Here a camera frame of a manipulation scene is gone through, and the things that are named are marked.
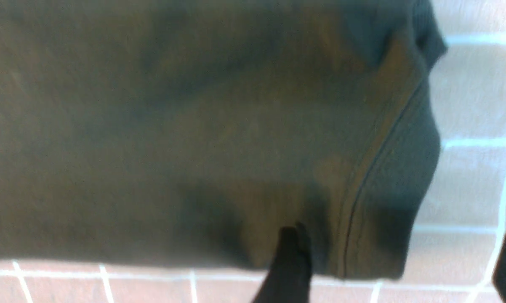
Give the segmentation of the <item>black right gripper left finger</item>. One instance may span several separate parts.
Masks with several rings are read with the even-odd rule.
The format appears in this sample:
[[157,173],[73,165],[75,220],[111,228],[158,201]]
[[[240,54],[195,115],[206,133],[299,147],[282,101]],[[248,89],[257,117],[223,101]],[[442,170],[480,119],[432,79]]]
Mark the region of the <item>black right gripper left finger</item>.
[[311,240],[302,223],[282,227],[268,274],[255,303],[308,303],[311,289]]

